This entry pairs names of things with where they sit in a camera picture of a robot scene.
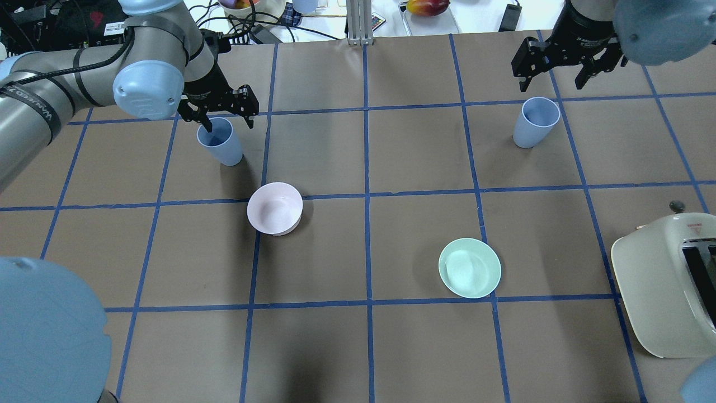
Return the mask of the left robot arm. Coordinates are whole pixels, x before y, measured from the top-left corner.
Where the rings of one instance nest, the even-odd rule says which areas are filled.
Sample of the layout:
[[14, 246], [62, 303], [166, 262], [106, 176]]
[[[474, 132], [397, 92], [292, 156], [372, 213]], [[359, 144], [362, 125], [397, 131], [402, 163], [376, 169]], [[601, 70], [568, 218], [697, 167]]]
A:
[[[208, 112], [253, 127], [259, 103], [233, 89], [182, 1], [122, 1], [122, 44], [20, 54], [2, 62], [2, 189], [84, 108], [179, 116], [212, 130]], [[2, 258], [2, 401], [115, 402], [105, 389], [105, 309], [78, 275], [47, 260]]]

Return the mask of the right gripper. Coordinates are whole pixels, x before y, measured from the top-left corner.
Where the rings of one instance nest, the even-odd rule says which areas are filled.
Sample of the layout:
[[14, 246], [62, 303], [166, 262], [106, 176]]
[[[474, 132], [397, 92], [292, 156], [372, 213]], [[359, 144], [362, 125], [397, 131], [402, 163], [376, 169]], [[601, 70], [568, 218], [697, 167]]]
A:
[[555, 67], [580, 65], [575, 87], [581, 90], [601, 72], [625, 67], [613, 25], [616, 1], [565, 1], [552, 35], [544, 41], [527, 36], [511, 61], [512, 74], [522, 93], [530, 79]]

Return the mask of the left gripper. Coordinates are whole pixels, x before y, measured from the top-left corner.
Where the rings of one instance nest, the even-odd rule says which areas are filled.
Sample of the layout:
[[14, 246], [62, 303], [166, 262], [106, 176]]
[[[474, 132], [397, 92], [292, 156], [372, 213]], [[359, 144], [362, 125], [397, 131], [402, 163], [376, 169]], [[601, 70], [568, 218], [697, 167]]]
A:
[[201, 31], [202, 43], [190, 56], [182, 99], [177, 107], [179, 117], [196, 122], [207, 133], [213, 132], [209, 112], [226, 112], [244, 118], [250, 129], [260, 112], [260, 102], [251, 85], [233, 88], [218, 65], [219, 54], [230, 51], [229, 38], [217, 31]]

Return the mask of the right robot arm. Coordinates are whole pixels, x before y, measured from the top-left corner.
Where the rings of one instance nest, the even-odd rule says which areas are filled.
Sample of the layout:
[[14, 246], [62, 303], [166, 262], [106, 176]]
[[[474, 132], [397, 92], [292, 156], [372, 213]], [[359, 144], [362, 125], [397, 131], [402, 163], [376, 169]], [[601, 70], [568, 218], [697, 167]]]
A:
[[580, 66], [589, 79], [629, 62], [678, 62], [714, 44], [713, 1], [566, 1], [545, 41], [526, 38], [511, 61], [521, 92], [555, 67]]

